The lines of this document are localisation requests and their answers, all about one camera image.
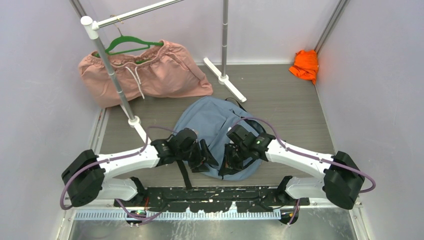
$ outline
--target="hanger hook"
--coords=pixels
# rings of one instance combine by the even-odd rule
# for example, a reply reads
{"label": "hanger hook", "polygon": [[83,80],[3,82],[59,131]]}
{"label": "hanger hook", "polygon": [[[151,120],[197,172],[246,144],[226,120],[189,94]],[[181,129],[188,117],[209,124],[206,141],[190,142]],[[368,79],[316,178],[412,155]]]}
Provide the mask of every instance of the hanger hook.
{"label": "hanger hook", "polygon": [[[121,24],[124,24],[124,21],[122,21],[121,19],[119,19],[116,15],[110,15],[110,16],[111,17],[115,17]],[[113,25],[118,29],[119,34],[121,36],[123,36],[121,30],[119,29],[119,27],[115,23]]]}

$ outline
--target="white drawstring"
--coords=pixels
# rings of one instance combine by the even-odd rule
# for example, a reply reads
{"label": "white drawstring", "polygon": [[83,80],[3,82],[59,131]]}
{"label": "white drawstring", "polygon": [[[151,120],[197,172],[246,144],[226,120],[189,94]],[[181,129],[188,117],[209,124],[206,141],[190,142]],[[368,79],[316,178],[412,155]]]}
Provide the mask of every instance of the white drawstring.
{"label": "white drawstring", "polygon": [[143,97],[143,99],[145,99],[145,95],[142,92],[142,86],[141,86],[142,81],[140,80],[139,73],[137,72],[138,66],[135,67],[135,74],[137,75],[137,77],[136,77],[136,75],[134,75],[133,71],[131,71],[131,69],[129,67],[126,66],[125,68],[131,73],[132,77],[134,78],[135,82],[137,83],[138,90],[140,91],[141,96]]}

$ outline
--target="pink fabric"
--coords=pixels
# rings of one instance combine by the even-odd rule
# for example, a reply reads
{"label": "pink fabric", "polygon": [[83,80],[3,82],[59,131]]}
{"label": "pink fabric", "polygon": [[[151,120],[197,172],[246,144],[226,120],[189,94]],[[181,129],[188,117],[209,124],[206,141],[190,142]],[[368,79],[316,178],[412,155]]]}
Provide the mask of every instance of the pink fabric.
{"label": "pink fabric", "polygon": [[[180,44],[164,41],[163,46],[154,46],[140,56],[119,54],[109,56],[118,81],[128,100],[141,96],[137,80],[144,95],[157,98],[183,98],[212,95],[213,89],[206,75],[193,61],[189,51]],[[102,108],[119,105],[121,100],[109,78],[102,60],[86,56],[78,65],[79,74]],[[141,64],[136,61],[147,60]]]}

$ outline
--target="orange cloth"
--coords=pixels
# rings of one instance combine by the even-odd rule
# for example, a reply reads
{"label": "orange cloth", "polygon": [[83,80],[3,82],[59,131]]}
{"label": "orange cloth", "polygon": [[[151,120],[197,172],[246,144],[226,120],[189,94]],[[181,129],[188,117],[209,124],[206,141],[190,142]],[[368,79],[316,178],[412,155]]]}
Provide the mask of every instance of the orange cloth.
{"label": "orange cloth", "polygon": [[293,75],[304,80],[312,80],[315,85],[318,73],[317,53],[314,50],[296,53],[294,65],[288,69]]}

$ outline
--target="clothes hanger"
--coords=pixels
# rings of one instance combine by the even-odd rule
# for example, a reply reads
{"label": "clothes hanger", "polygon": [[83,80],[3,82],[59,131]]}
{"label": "clothes hanger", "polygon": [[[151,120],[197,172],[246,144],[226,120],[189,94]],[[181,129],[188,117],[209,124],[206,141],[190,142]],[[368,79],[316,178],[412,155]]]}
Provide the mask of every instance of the clothes hanger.
{"label": "clothes hanger", "polygon": [[[154,41],[143,41],[137,37],[134,36],[124,36],[120,30],[120,28],[118,26],[116,26],[115,24],[113,24],[119,31],[120,36],[116,39],[114,39],[108,48],[106,48],[105,52],[106,54],[112,56],[112,55],[117,55],[117,54],[124,54],[124,53],[130,53],[130,52],[135,52],[135,51],[140,51],[140,50],[145,50],[145,49],[149,49],[152,45],[153,46],[163,46],[164,43],[163,42],[154,42]],[[118,46],[119,44],[122,43],[137,43],[137,44],[143,44],[143,45],[147,45],[145,47],[141,47],[141,48],[135,48],[135,49],[130,49],[130,50],[125,50],[125,51],[119,51],[119,52],[111,52],[116,46]],[[140,61],[135,61],[136,64],[142,64],[144,62],[149,61],[150,59],[144,59],[144,60],[140,60]]]}

